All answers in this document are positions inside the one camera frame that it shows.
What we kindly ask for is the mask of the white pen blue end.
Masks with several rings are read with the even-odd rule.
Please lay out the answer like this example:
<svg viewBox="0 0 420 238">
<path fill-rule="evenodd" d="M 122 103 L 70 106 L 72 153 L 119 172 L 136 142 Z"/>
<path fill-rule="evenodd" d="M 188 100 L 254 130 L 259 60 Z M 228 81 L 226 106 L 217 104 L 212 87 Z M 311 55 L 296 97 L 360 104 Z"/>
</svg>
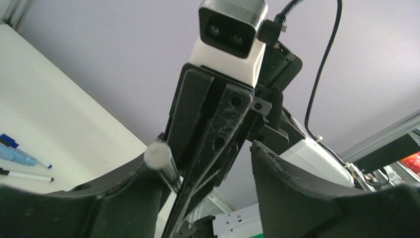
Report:
<svg viewBox="0 0 420 238">
<path fill-rule="evenodd" d="M 20 147 L 20 145 L 16 142 L 15 139 L 13 139 L 12 137 L 10 137 L 10 136 L 8 136 L 4 133 L 0 135 L 0 144 L 6 145 L 8 147 L 13 147 L 13 148 L 17 149 L 18 151 L 23 152 L 26 155 L 31 156 L 32 158 L 35 158 L 38 162 L 37 165 L 39 165 L 39 166 L 42 166 L 46 169 L 51 169 L 53 167 L 50 162 L 47 162 L 47 161 L 41 160 L 41 159 L 37 159 L 32 154 L 30 154 L 26 149 L 22 149 Z"/>
</svg>

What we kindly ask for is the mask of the black checkered pen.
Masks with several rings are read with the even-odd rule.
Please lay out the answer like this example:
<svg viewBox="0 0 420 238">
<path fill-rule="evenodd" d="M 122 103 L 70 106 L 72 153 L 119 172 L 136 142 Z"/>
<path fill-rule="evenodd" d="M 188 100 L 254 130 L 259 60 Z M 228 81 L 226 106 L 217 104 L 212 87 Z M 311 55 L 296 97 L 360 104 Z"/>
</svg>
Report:
<svg viewBox="0 0 420 238">
<path fill-rule="evenodd" d="M 174 193 L 178 193 L 182 182 L 167 143 L 163 141 L 151 143 L 144 152 L 144 161 L 148 168 L 158 173 Z"/>
</svg>

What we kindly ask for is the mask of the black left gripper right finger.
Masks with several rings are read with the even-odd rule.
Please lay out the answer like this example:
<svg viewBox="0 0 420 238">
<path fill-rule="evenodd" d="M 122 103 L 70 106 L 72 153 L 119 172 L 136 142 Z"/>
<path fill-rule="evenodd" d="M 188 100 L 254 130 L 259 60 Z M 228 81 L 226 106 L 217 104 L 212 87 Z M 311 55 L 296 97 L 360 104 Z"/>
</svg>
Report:
<svg viewBox="0 0 420 238">
<path fill-rule="evenodd" d="M 266 238 L 417 238 L 420 187 L 377 192 L 339 185 L 251 146 L 252 170 Z"/>
</svg>

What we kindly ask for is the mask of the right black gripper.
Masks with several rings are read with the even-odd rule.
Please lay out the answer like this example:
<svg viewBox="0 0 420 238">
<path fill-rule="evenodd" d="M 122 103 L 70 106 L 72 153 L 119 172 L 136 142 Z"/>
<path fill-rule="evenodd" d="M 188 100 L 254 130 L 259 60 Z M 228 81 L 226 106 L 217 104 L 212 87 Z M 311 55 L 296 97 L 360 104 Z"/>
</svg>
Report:
<svg viewBox="0 0 420 238">
<path fill-rule="evenodd" d="M 252 89 L 205 66 L 182 66 L 163 140 L 184 179 L 164 238 L 175 237 L 185 217 L 221 184 L 245 141 L 283 152 L 302 139 L 282 105 L 282 91 L 301 68 L 301 62 L 264 62 Z"/>
</svg>

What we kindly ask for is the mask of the light blue correction tape pen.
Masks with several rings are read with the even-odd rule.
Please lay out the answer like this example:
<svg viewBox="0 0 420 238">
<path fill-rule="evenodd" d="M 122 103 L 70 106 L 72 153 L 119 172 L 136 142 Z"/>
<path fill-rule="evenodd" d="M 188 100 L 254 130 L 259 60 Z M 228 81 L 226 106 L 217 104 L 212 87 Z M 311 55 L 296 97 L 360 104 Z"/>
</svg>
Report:
<svg viewBox="0 0 420 238">
<path fill-rule="evenodd" d="M 8 147 L 3 144 L 0 145 L 0 157 L 2 159 L 26 166 L 36 166 L 38 164 L 35 158 L 32 158 L 31 156 L 28 156 L 13 147 Z"/>
</svg>

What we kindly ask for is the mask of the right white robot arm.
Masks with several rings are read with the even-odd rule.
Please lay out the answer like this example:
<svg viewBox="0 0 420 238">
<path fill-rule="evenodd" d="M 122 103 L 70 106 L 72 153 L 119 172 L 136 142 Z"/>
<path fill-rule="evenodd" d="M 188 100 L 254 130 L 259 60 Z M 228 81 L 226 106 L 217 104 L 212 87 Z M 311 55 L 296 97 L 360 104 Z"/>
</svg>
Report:
<svg viewBox="0 0 420 238">
<path fill-rule="evenodd" d="M 256 41 L 246 59 L 195 42 L 159 136 L 184 178 L 163 237 L 175 237 L 187 215 L 222 183 L 245 141 L 259 141 L 325 180 L 354 185 L 350 173 L 282 105 L 283 90 L 302 66 L 281 42 Z"/>
</svg>

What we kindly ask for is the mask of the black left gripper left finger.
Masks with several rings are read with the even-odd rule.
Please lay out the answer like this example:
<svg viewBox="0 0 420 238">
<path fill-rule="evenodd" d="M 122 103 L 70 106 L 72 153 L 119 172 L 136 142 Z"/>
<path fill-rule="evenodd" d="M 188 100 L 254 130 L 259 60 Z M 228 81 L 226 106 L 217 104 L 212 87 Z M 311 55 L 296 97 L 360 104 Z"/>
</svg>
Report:
<svg viewBox="0 0 420 238">
<path fill-rule="evenodd" d="M 70 191 L 0 188 L 3 238 L 152 238 L 169 189 L 139 156 Z"/>
</svg>

